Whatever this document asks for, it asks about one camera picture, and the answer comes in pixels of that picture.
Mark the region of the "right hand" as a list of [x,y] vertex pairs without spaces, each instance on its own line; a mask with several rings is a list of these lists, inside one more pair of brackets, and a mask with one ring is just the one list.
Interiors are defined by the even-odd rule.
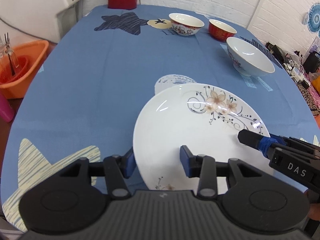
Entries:
[[312,237],[319,227],[319,193],[308,189],[304,194],[310,202],[310,210],[308,213],[309,220],[306,223],[304,231]]

